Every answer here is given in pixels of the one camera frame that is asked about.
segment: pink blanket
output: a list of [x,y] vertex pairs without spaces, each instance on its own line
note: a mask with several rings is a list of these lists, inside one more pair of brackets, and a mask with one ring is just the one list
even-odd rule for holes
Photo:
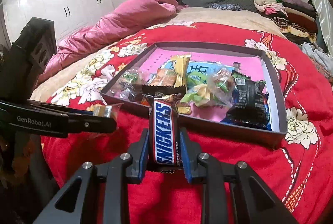
[[127,0],[101,17],[96,25],[84,27],[62,40],[36,86],[104,45],[172,17],[177,9],[180,8],[176,0]]

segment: beige blanket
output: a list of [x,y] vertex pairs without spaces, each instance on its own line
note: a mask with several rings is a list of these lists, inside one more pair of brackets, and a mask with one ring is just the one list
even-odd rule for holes
[[[167,23],[174,23],[180,21],[192,22],[209,22],[216,24],[229,25],[233,27],[260,30],[273,33],[282,38],[286,37],[280,32],[280,29],[273,21],[261,15],[249,12],[246,10],[241,11],[226,11],[209,8],[184,8],[173,19]],[[55,76],[49,78],[44,83],[40,84],[32,93],[31,99],[45,102],[57,89],[64,86],[70,81],[78,71],[85,67],[85,65],[101,50],[96,53],[90,54],[64,70],[57,73]]]

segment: silver screw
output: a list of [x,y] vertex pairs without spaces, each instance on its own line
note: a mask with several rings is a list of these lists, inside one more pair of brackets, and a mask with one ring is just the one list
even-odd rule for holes
[[130,154],[123,153],[123,154],[120,155],[120,158],[123,159],[123,160],[129,159],[130,158]]
[[202,160],[205,160],[205,159],[208,159],[209,154],[208,154],[208,153],[201,153],[201,154],[199,154],[199,157],[200,157]]
[[90,169],[92,165],[93,165],[93,164],[92,164],[91,162],[87,161],[87,162],[84,162],[84,163],[82,164],[82,167],[83,167],[84,169]]
[[240,169],[246,169],[247,168],[247,163],[244,162],[244,161],[239,161],[237,163],[237,166],[240,168]]

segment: floral blanket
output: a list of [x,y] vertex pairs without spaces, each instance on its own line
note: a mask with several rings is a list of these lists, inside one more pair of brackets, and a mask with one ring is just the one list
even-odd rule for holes
[[[297,45],[276,35],[212,23],[155,25],[110,45],[49,102],[78,109],[103,104],[100,90],[145,48],[158,41],[202,41],[264,50],[283,91],[288,133],[280,148],[207,137],[189,131],[204,152],[235,164],[244,160],[277,194],[299,223],[314,223],[333,193],[333,94],[329,82]],[[99,164],[126,152],[148,120],[121,111],[112,134],[41,137],[46,162],[62,186],[85,161]],[[188,185],[184,173],[147,172],[140,185],[129,185],[132,223],[199,223],[201,188]]]

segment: cardboard tray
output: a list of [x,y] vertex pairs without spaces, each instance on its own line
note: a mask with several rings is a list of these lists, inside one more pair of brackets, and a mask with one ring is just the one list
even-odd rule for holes
[[279,80],[275,68],[266,56],[265,52],[245,46],[235,46],[219,43],[203,42],[159,42],[151,45],[144,52],[132,60],[124,69],[122,69],[101,91],[101,95],[107,104],[124,103],[122,109],[140,117],[148,118],[149,107],[135,102],[115,98],[109,91],[116,83],[117,79],[128,69],[140,67],[156,48],[164,50],[174,50],[179,52],[201,52],[208,54],[220,54],[238,57],[261,58],[264,78],[266,80],[266,89],[269,93],[269,110],[271,125],[273,131],[260,130],[249,127],[235,126],[206,119],[191,117],[188,115],[179,115],[180,127],[186,127],[209,136],[218,136],[245,142],[254,142],[275,149],[281,139],[287,133],[287,116],[284,105],[284,98],[280,88]]

